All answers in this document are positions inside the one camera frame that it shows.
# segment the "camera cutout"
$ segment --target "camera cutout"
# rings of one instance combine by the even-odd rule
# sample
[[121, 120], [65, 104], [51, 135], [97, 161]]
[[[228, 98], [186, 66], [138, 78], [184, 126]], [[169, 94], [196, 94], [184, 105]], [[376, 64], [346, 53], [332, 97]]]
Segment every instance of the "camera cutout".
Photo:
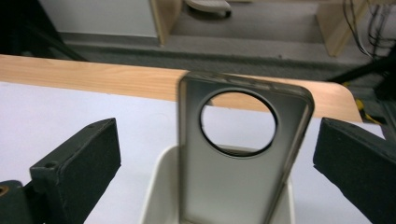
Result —
[[223, 92], [207, 101], [200, 122], [206, 140], [235, 157], [262, 153], [271, 146], [276, 133], [271, 107], [255, 96], [237, 91]]

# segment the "phone case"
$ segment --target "phone case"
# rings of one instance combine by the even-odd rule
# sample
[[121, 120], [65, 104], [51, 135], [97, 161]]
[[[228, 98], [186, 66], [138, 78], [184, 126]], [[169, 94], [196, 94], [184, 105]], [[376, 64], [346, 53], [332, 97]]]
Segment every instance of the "phone case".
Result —
[[[245, 93], [270, 108], [276, 119], [270, 144], [246, 156], [238, 153], [241, 148], [226, 152], [207, 139], [202, 110], [224, 92]], [[178, 86], [179, 222], [269, 223], [313, 111], [312, 95], [303, 87], [222, 74], [186, 74]]]

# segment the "white desk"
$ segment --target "white desk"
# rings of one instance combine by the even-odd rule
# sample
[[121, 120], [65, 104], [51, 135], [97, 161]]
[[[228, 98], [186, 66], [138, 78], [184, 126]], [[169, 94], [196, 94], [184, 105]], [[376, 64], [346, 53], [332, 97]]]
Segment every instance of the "white desk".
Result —
[[[122, 166], [86, 223], [137, 223], [158, 156], [177, 143], [176, 103], [0, 83], [0, 180], [26, 184], [28, 169], [85, 125], [116, 118]], [[363, 125], [380, 134], [377, 126]], [[313, 168], [319, 119], [305, 135], [291, 178], [297, 223], [369, 223]]]

